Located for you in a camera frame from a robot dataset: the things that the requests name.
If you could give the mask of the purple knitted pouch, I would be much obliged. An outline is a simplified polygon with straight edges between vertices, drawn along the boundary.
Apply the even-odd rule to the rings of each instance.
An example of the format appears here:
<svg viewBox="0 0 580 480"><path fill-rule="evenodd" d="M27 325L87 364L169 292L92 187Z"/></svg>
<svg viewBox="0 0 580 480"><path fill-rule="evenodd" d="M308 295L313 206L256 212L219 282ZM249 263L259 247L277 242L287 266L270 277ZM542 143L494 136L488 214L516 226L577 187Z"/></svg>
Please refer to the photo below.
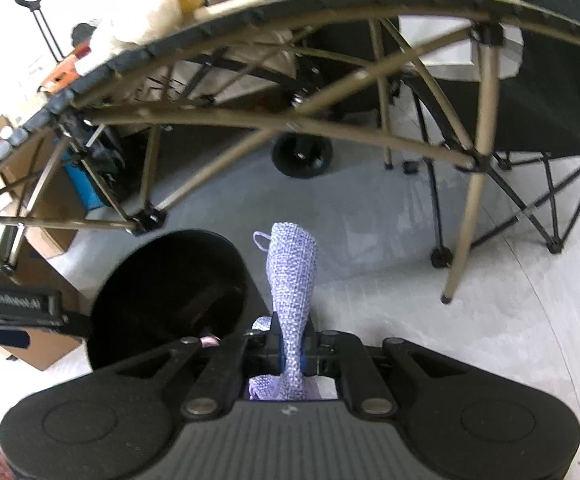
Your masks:
<svg viewBox="0 0 580 480"><path fill-rule="evenodd" d="M302 372L303 336L311 314L317 269L317 243L310 232L292 222L276 222L264 237L268 245L266 274L273 300L273 317L282 336L282 372L250 379L253 401L304 401L320 398L318 382Z"/></svg>

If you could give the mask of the black round trash bin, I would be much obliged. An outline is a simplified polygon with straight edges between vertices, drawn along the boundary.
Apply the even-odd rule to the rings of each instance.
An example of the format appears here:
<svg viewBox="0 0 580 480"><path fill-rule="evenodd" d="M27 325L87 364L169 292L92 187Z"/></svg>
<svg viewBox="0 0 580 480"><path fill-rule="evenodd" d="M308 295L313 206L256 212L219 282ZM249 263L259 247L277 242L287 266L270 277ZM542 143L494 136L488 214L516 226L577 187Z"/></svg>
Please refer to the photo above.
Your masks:
<svg viewBox="0 0 580 480"><path fill-rule="evenodd" d="M269 315L239 250L203 230L167 233L122 260L90 311L92 370L183 337L223 339Z"/></svg>

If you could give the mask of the black cart wheel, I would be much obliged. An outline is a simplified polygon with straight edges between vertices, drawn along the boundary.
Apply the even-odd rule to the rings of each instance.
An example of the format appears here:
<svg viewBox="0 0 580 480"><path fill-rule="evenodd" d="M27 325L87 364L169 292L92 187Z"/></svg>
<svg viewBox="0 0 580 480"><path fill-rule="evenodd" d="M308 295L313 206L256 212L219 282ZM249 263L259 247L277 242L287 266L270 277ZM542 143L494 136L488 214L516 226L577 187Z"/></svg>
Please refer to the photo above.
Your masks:
<svg viewBox="0 0 580 480"><path fill-rule="evenodd" d="M330 167L333 147L329 139L308 134L284 133L276 140L271 160L281 174L294 179L321 176Z"/></svg>

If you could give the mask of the orange cardboard box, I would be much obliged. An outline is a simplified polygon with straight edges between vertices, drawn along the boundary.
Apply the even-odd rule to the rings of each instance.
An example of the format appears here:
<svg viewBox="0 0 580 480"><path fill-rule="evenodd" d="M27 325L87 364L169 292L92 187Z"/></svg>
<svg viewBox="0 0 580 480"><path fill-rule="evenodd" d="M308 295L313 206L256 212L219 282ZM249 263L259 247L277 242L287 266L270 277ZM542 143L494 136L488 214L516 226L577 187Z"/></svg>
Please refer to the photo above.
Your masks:
<svg viewBox="0 0 580 480"><path fill-rule="evenodd" d="M91 51L89 41L84 41L69 53L63 61L56 64L50 75L43 79L37 91L47 96L53 96L68 87L79 78L75 64Z"/></svg>

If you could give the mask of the black folding chair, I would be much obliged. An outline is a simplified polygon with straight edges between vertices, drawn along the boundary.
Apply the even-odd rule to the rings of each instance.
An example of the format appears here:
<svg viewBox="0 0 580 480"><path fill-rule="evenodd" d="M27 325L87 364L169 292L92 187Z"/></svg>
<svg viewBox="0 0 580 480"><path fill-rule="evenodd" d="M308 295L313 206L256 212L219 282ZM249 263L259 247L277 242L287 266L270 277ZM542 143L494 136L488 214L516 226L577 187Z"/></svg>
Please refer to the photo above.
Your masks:
<svg viewBox="0 0 580 480"><path fill-rule="evenodd" d="M521 0L526 3L572 18L580 22L580 0ZM512 77L500 81L498 117L494 159L498 168L509 171L514 167L543 164L548 191L532 202L526 203L521 196L491 166L490 177L517 206L518 211L491 231L472 243L476 248L496 235L511 228L521 219L528 219L544 240L553 255L563 250L575 223L580 218L580 200L566 229L560 233L556 196L580 177L580 167L555 184L552 177L552 162L560 158L580 157L580 47L536 34L521 32L523 50L521 63ZM438 79L445 96L450 100L459 119L468 131L476 130L476 105L479 99L479 84L468 80ZM404 78L415 103L422 140L429 141L427 124L422 105L431 114L439 127L444 144L458 148L452 139L453 130L441 105L433 98L432 90L422 76L409 74ZM537 154L522 160L510 159L510 154ZM439 191L436 184L433 162L425 161L429 175L432 198L435 247L431 252L433 268L450 266L452 252L443 242ZM552 234L549 234L534 211L548 204L552 213Z"/></svg>

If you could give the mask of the tan folding table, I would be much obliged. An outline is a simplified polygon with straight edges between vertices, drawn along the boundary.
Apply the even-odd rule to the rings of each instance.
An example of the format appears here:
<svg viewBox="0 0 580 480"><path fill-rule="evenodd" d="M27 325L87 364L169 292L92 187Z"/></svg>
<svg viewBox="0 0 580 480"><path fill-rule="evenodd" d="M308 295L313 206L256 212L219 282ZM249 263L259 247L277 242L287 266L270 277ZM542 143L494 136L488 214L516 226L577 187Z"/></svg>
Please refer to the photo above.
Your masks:
<svg viewBox="0 0 580 480"><path fill-rule="evenodd" d="M442 301L457 292L494 159L500 81L521 32L580 47L580 22L521 0L232 0L46 96L0 141L0 226L160 229L179 202L284 133L447 162L469 175ZM404 78L441 105L458 148ZM468 133L438 79L479 84Z"/></svg>

